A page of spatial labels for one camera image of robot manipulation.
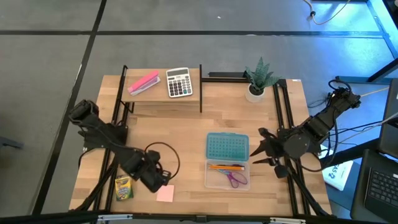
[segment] laptop keyboard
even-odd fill
[[[371,169],[367,194],[398,207],[398,176]]]

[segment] pink sticky note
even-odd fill
[[[161,186],[157,191],[156,201],[173,202],[174,185]]]

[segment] calculator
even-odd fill
[[[189,76],[189,68],[174,68],[166,71],[167,88],[169,97],[181,97],[192,95],[192,82]]]

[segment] white pot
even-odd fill
[[[248,90],[246,91],[246,99],[247,99],[249,102],[251,102],[251,103],[258,103],[258,102],[261,102],[262,99],[264,99],[264,93],[266,92],[266,90],[264,90],[264,91],[262,92],[261,95],[256,96],[256,95],[253,95],[253,94],[250,92],[250,90],[249,90],[250,85],[251,85],[251,84],[248,85]]]

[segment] potted plant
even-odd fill
[[[250,81],[248,90],[246,92],[246,99],[252,103],[262,101],[264,98],[264,89],[267,86],[275,84],[280,77],[271,77],[274,72],[268,72],[269,64],[264,66],[262,57],[255,72],[250,71],[249,67],[246,67],[245,74]]]

